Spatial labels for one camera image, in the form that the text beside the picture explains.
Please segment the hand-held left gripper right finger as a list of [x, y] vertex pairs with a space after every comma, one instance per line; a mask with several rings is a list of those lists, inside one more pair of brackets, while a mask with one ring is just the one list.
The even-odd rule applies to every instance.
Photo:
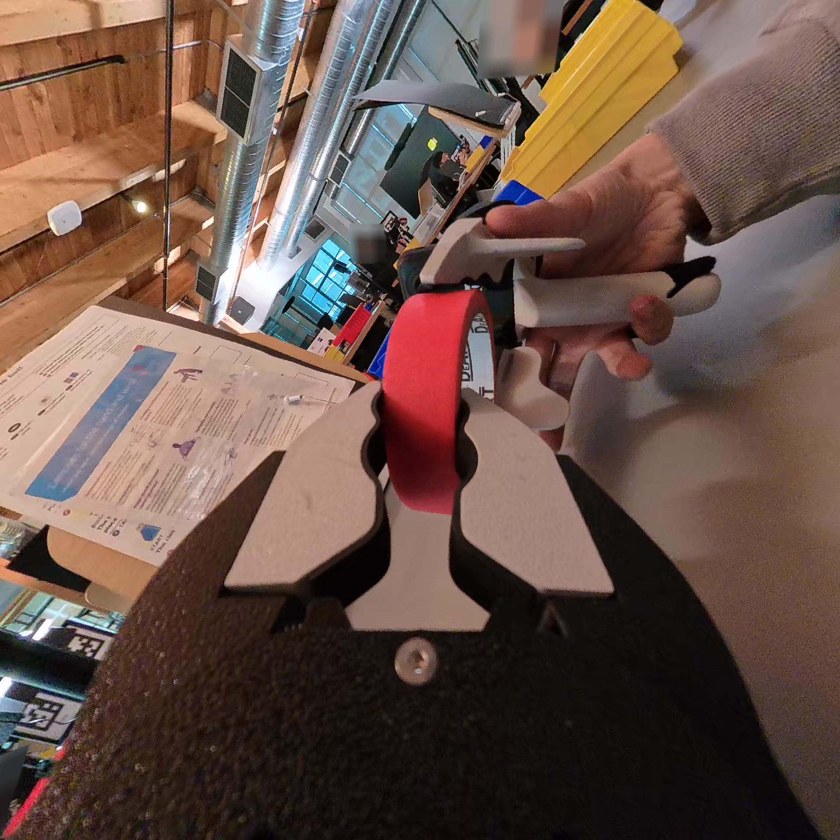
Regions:
[[554, 452], [531, 429], [475, 392], [462, 394], [461, 483], [449, 571], [491, 613], [502, 601], [539, 613], [550, 598], [615, 592]]

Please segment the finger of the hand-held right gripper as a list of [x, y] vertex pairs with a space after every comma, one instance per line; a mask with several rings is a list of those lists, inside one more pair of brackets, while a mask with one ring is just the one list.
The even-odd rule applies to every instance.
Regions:
[[420, 287], [510, 287], [515, 263], [535, 269], [545, 256], [580, 250], [580, 238], [499, 238], [480, 218], [446, 230], [420, 271]]
[[541, 381], [542, 359], [526, 345], [504, 350], [497, 369], [496, 404], [534, 432], [562, 428], [569, 401]]

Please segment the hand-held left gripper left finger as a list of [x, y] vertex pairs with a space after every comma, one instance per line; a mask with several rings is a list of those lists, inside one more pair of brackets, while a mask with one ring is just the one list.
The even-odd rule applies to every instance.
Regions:
[[329, 409], [283, 454], [232, 563], [225, 588], [347, 607], [389, 568], [385, 466], [371, 382]]

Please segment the red tape roll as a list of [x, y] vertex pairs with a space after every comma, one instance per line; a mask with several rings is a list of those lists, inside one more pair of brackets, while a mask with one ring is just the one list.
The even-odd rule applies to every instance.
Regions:
[[388, 336], [381, 417], [397, 496], [415, 511], [449, 515], [460, 486], [461, 393], [495, 399], [494, 325], [478, 289], [424, 292], [402, 306]]

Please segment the grey desk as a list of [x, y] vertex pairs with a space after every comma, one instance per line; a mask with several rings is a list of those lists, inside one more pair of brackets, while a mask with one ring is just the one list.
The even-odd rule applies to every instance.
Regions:
[[638, 383], [590, 354], [563, 449], [679, 567], [725, 636], [791, 787], [838, 838], [838, 196], [688, 256], [718, 303]]

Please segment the person's right hand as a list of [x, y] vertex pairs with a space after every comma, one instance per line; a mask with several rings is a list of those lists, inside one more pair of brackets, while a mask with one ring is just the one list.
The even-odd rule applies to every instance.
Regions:
[[[704, 221], [693, 188], [665, 141], [654, 132], [613, 161], [549, 200], [499, 206], [486, 216], [499, 238], [579, 238], [581, 250], [549, 255], [539, 275], [552, 280], [658, 270], [684, 258], [688, 232]], [[540, 377], [569, 396], [585, 356], [595, 352], [626, 382], [645, 378], [651, 360], [634, 344], [664, 342], [673, 328], [668, 307], [635, 299], [617, 324], [536, 329], [527, 345], [539, 352]]]

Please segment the black monitor screen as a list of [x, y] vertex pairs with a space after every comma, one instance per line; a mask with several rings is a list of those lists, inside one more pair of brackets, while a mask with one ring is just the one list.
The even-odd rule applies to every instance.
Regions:
[[409, 217], [421, 214], [418, 192], [425, 183], [424, 166], [436, 152], [453, 153], [459, 136], [424, 108], [414, 124], [406, 126], [381, 180], [381, 188]]

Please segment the red plastic bin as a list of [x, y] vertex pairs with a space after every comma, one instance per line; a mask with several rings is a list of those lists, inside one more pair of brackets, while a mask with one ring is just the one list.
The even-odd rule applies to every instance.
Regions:
[[387, 309], [384, 301], [363, 304], [353, 310], [353, 313], [335, 336], [332, 346], [348, 354], [350, 349], [362, 340], [365, 331], [370, 328], [377, 316]]

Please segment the large window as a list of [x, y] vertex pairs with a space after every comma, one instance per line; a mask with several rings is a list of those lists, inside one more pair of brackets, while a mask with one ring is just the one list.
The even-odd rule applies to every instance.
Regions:
[[343, 296], [354, 293], [350, 278], [355, 271], [350, 254], [328, 239], [295, 275], [288, 314], [299, 323], [315, 325], [322, 317], [336, 322], [346, 306]]

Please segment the black backed document stand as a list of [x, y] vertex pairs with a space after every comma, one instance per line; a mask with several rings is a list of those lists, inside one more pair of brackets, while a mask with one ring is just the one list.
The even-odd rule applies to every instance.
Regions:
[[444, 121], [488, 135], [507, 137], [522, 114], [520, 101], [460, 82], [382, 80], [353, 97], [356, 110], [416, 104]]

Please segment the printed instruction sheet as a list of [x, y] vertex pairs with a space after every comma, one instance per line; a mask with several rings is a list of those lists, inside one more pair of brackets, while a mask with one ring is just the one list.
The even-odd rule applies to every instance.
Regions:
[[2, 506], [159, 566], [356, 383], [91, 307], [2, 371]]

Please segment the stack of yellow bins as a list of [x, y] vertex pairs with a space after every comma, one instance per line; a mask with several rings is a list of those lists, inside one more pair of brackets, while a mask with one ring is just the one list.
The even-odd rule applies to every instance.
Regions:
[[557, 193], [677, 74], [676, 26], [642, 2], [606, 2], [541, 91], [545, 109], [500, 174]]

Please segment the wooden document stand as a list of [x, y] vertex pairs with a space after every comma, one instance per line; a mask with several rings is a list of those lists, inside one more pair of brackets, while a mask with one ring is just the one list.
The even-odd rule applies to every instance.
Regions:
[[109, 592], [89, 595], [96, 607], [117, 598], [133, 600], [165, 553], [116, 518], [78, 518], [75, 513], [30, 514], [13, 501], [13, 466], [21, 466], [24, 443], [44, 443], [46, 431], [68, 419], [70, 400], [82, 397], [76, 385], [85, 371], [103, 373], [137, 345], [185, 351], [189, 361], [240, 363], [257, 371], [288, 375], [300, 382], [332, 384], [340, 402], [370, 376], [271, 338], [262, 332], [226, 332], [192, 318], [157, 311], [110, 296], [89, 306], [51, 338], [12, 362], [2, 358], [2, 507], [47, 527], [47, 550], [62, 568]]

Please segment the black white tag board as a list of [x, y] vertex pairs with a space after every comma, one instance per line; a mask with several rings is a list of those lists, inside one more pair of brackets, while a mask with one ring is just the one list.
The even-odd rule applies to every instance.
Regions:
[[79, 701], [39, 691], [25, 702], [13, 737], [60, 746], [81, 709]]
[[101, 662], [112, 646], [115, 633], [84, 623], [67, 622], [61, 626], [51, 626], [42, 642], [47, 646]]

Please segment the duct vent grille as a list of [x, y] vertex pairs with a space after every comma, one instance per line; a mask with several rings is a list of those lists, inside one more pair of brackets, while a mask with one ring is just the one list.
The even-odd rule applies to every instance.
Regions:
[[241, 141], [251, 142], [264, 68], [245, 50], [242, 34], [229, 36], [223, 53], [216, 118]]

